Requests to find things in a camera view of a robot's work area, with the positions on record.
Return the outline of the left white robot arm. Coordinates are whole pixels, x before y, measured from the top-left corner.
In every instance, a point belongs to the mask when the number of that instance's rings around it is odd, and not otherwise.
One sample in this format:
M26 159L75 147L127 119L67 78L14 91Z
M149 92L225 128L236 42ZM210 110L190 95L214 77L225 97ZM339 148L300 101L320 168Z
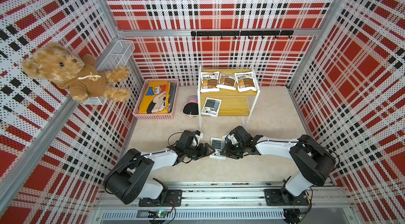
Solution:
M168 187L160 180L149 180L148 177L151 172L178 165L186 158L196 161L213 154L215 150L210 144L200 142L202 137L198 130L185 130L175 143L163 150L149 153L128 150L105 178L105 191L125 205L140 198L155 206L174 206L174 198L169 194Z

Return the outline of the grey coffee bag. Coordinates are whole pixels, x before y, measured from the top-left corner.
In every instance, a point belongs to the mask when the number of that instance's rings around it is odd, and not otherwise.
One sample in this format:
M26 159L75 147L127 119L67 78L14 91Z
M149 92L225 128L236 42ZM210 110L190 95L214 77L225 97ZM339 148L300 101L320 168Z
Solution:
M212 116L212 117L218 117L221 103L222 103L222 100L220 100L220 99L214 99L214 98L207 97L205 99L205 103L202 107L201 114L207 115L207 116Z
M226 141L222 138L211 138L211 144L215 152L212 153L209 157L211 159L225 160L226 157L224 156L224 154L222 154L222 151L224 150Z

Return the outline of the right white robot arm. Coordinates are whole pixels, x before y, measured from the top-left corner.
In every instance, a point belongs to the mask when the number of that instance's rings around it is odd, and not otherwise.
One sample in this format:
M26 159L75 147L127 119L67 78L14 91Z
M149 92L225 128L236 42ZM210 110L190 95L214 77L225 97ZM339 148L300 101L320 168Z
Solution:
M293 160L298 171L280 189L286 199L293 200L312 186L323 186L338 163L330 150L306 134L296 139L273 139L263 135L251 136L238 126L223 139L222 153L231 159L238 160L246 155L274 155Z

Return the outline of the brown coffee bag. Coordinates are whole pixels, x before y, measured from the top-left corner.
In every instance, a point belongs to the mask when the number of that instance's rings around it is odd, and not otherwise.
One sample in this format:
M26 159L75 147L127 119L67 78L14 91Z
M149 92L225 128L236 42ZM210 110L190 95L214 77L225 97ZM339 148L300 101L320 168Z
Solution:
M235 91L236 90L235 84L236 84L235 75L229 75L224 73L219 74L217 88Z
M237 90L239 92L257 91L253 71L235 73L234 76L237 81Z
M207 92L219 92L220 89L217 87L219 80L219 71L217 72L201 72L201 93Z

